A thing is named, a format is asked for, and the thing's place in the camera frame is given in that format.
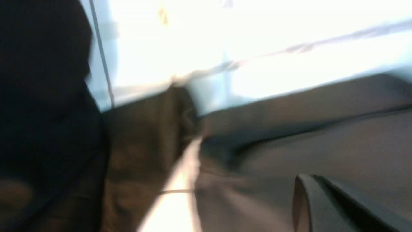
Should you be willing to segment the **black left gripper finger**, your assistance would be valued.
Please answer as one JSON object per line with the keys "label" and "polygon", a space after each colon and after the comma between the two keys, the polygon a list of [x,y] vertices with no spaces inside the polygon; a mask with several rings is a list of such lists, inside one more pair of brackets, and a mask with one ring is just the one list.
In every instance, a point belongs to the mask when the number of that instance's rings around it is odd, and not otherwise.
{"label": "black left gripper finger", "polygon": [[300,174],[292,202],[295,232],[410,232],[411,220],[332,178]]}

